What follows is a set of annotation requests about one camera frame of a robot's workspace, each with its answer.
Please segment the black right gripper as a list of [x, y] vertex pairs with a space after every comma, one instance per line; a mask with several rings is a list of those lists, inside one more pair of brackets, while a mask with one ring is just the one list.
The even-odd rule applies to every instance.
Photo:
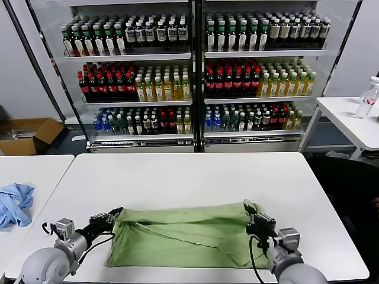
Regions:
[[243, 207], [248, 216], [248, 223], [246, 225], [246, 233], [248, 235], [255, 235], [259, 241], [267, 241], [269, 237], [275, 238], [278, 236], [275, 230], [276, 220], [261, 212], [259, 205], [245, 199]]

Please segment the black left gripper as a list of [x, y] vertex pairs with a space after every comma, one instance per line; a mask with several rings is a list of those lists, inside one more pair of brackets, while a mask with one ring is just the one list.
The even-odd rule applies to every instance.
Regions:
[[93, 215], [89, 219], [89, 224], [82, 229], [77, 229], [76, 232], [82, 235], [87, 242], [93, 242], [102, 233], [111, 231], [111, 225], [114, 225], [122, 210], [123, 207], [118, 207], [108, 213]]

